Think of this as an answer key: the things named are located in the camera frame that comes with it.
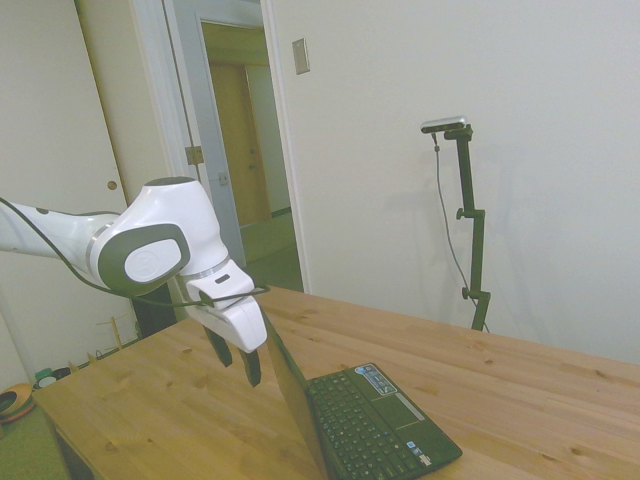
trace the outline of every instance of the laptop keyboard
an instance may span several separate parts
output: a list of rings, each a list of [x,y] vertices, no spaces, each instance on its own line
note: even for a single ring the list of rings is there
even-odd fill
[[[309,391],[346,478],[389,480],[412,471],[419,476],[415,456],[344,373],[311,380]]]

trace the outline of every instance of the laptop screen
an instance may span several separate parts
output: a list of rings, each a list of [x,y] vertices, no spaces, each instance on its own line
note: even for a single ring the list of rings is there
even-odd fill
[[[318,437],[319,432],[316,429],[309,400],[307,399],[307,380],[304,378],[298,365],[296,365],[287,347],[284,346],[280,335],[278,335],[278,332],[276,332],[264,313],[263,317],[267,326],[267,347],[269,348],[269,355],[271,356],[271,362],[276,372],[280,391],[289,406],[289,410],[298,425],[298,429],[302,433],[304,441],[311,451],[316,465],[320,469],[320,473],[322,473],[323,478],[329,480],[330,477],[327,471],[322,445]]]

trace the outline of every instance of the touchpad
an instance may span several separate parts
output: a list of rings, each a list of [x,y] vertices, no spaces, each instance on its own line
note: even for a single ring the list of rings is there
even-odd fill
[[[371,405],[394,429],[424,420],[424,416],[401,393],[377,399]]]

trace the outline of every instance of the wooden table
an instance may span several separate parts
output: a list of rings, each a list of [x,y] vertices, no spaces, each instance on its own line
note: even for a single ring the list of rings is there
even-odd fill
[[[375,361],[460,445],[439,479],[640,479],[640,366],[273,289],[308,378]],[[105,479],[321,480],[265,346],[251,388],[186,320],[35,394]]]

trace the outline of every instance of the wooden door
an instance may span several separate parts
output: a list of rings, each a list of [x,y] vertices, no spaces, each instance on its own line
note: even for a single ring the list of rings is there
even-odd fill
[[[212,64],[211,78],[240,226],[271,218],[267,184],[243,65]]]

